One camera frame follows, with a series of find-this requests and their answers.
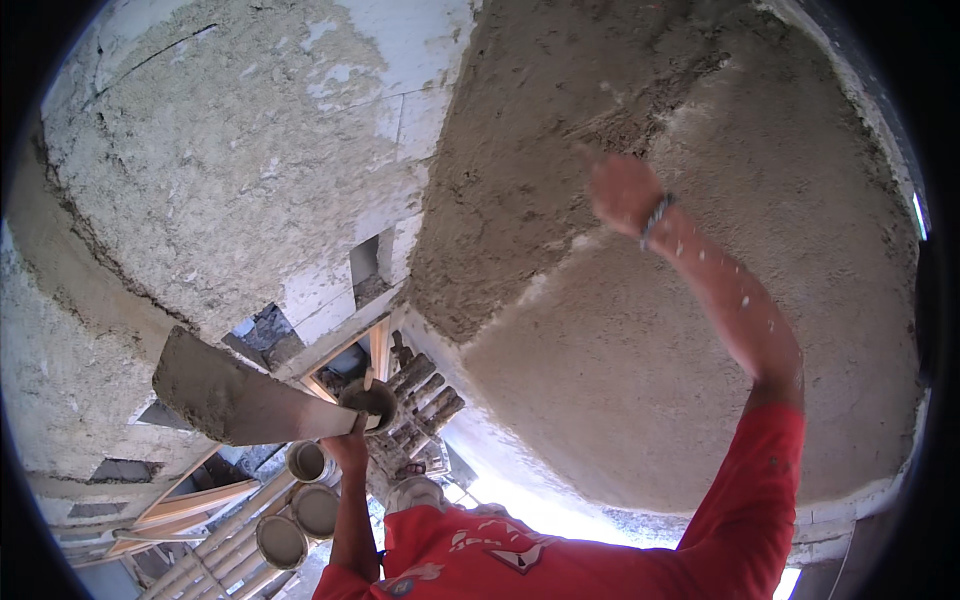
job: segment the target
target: small bucket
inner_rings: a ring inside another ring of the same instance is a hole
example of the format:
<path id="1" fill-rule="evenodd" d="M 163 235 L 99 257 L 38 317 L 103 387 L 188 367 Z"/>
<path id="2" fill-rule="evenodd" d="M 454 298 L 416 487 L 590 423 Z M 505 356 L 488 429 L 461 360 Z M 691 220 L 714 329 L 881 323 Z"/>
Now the small bucket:
<path id="1" fill-rule="evenodd" d="M 274 568 L 297 568 L 306 560 L 306 535 L 286 516 L 264 516 L 256 524 L 256 548 Z"/>
<path id="2" fill-rule="evenodd" d="M 303 483 L 323 481 L 333 474 L 337 464 L 316 442 L 293 442 L 287 448 L 287 468 Z"/>
<path id="3" fill-rule="evenodd" d="M 290 503 L 293 519 L 310 538 L 330 540 L 337 522 L 340 497 L 327 486 L 313 484 L 300 488 Z"/>

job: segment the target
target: plastering trowel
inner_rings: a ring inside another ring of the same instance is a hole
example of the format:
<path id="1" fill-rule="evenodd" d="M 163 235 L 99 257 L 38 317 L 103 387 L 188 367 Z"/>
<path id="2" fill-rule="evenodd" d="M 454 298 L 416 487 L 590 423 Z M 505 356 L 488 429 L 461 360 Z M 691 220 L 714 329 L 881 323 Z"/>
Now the plastering trowel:
<path id="1" fill-rule="evenodd" d="M 211 440 L 230 445 L 276 444 L 338 436 L 367 410 L 367 432 L 389 426 L 396 396 L 383 382 L 354 381 L 344 406 L 291 388 L 210 346 L 182 327 L 167 337 L 154 372 L 161 402 Z"/>

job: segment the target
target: red shirt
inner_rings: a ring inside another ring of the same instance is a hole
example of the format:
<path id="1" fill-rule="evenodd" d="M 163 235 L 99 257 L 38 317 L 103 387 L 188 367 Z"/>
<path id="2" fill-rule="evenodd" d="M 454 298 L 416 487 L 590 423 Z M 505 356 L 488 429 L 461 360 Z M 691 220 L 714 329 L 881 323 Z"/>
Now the red shirt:
<path id="1" fill-rule="evenodd" d="M 770 598 L 790 552 L 804 416 L 765 404 L 730 450 L 677 550 L 565 540 L 519 521 L 418 506 L 384 519 L 385 581 L 331 564 L 314 600 Z"/>

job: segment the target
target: person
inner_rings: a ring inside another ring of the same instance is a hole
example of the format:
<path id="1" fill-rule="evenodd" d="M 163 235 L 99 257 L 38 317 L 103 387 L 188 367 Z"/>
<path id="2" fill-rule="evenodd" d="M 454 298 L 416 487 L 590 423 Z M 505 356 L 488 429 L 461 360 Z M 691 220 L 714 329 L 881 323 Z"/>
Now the person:
<path id="1" fill-rule="evenodd" d="M 343 491 L 321 598 L 770 598 L 790 551 L 804 442 L 804 361 L 787 320 L 747 269 L 711 242 L 649 165 L 588 151 L 594 212 L 665 258 L 753 379 L 730 449 L 676 550 L 564 540 L 502 507 L 449 506 L 415 476 L 388 498 L 380 564 L 367 514 L 367 448 L 323 440 Z"/>

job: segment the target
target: hand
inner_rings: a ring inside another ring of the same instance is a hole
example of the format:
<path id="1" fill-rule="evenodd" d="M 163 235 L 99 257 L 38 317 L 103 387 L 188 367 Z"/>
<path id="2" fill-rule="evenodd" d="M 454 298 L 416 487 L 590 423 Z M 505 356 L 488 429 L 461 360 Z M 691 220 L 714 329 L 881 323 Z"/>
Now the hand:
<path id="1" fill-rule="evenodd" d="M 625 235 L 643 233 L 650 215 L 663 200 L 663 186 L 650 165 L 635 156 L 598 156 L 584 145 L 574 151 L 590 175 L 593 214 Z"/>
<path id="2" fill-rule="evenodd" d="M 342 436 L 323 438 L 320 445 L 324 447 L 333 460 L 340 465 L 344 476 L 367 476 L 367 462 L 370 454 L 367 451 L 367 440 L 364 431 L 367 428 L 367 412 L 357 415 L 353 430 Z"/>

